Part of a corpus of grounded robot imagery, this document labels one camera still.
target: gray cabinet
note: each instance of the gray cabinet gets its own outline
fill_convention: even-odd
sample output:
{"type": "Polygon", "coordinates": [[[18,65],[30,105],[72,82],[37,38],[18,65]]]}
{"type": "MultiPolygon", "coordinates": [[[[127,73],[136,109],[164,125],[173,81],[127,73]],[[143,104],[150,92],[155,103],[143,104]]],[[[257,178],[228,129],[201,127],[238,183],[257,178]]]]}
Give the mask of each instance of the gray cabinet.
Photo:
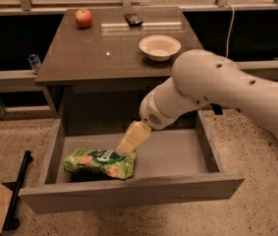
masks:
{"type": "Polygon", "coordinates": [[[54,103],[57,119],[39,184],[20,191],[37,213],[229,199],[244,180],[224,171],[201,111],[154,131],[138,147],[130,179],[64,172],[63,158],[74,148],[115,148],[139,119],[144,96],[170,76],[177,56],[151,62],[139,51],[140,39],[169,34],[181,52],[201,48],[179,8],[132,8],[145,22],[139,29],[129,29],[123,10],[93,10],[86,30],[77,29],[69,10],[36,78],[41,87],[64,89],[54,103]]]}

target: terrazzo floor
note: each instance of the terrazzo floor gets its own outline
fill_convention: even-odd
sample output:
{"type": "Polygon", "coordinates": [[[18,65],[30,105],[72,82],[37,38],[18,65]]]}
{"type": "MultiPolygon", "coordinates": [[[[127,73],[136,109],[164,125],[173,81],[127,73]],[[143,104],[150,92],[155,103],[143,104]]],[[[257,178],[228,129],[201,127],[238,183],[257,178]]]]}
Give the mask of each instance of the terrazzo floor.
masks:
{"type": "MultiPolygon", "coordinates": [[[[225,170],[245,176],[230,200],[49,214],[20,200],[21,226],[3,235],[278,235],[278,142],[236,111],[204,115],[225,170]]],[[[16,180],[31,150],[25,187],[37,184],[54,122],[45,108],[9,109],[0,122],[0,182],[16,180]]]]}

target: snack package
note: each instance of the snack package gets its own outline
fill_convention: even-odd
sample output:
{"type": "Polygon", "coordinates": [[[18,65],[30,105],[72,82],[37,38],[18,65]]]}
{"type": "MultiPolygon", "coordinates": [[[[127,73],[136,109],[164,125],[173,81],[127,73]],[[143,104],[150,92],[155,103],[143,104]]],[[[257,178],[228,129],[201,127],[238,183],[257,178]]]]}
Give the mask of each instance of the snack package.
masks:
{"type": "Polygon", "coordinates": [[[64,171],[68,173],[103,173],[109,177],[127,179],[133,175],[137,152],[133,150],[125,156],[115,150],[76,148],[64,158],[64,171]]]}

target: black metal stand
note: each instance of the black metal stand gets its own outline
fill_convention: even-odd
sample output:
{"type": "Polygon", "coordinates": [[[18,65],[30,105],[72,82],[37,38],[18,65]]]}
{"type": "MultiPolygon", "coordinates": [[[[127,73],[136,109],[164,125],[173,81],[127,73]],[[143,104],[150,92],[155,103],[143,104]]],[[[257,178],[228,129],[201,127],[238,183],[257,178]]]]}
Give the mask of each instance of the black metal stand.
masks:
{"type": "Polygon", "coordinates": [[[223,115],[223,109],[220,105],[211,103],[211,108],[213,109],[215,115],[223,115]]]}
{"type": "Polygon", "coordinates": [[[20,226],[20,220],[15,218],[15,211],[17,209],[18,199],[19,199],[19,191],[23,186],[25,175],[28,169],[28,164],[32,162],[32,157],[30,155],[30,151],[26,151],[23,157],[23,162],[19,171],[18,180],[16,182],[4,183],[3,185],[13,191],[13,195],[10,201],[8,213],[5,217],[5,222],[3,225],[3,230],[15,230],[20,226]]]}

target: bottle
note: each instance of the bottle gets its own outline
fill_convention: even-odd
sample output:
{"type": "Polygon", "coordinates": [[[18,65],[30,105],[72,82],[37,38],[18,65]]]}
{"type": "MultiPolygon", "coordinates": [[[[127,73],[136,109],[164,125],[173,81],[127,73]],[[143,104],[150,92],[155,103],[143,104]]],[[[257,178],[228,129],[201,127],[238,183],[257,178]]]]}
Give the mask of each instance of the bottle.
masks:
{"type": "Polygon", "coordinates": [[[28,56],[28,61],[31,65],[31,68],[33,69],[33,72],[38,74],[39,68],[41,67],[39,56],[37,54],[30,54],[28,56]]]}
{"type": "Polygon", "coordinates": [[[142,121],[134,121],[126,131],[125,136],[119,142],[116,151],[119,155],[125,156],[142,144],[151,135],[151,128],[142,121]]]}

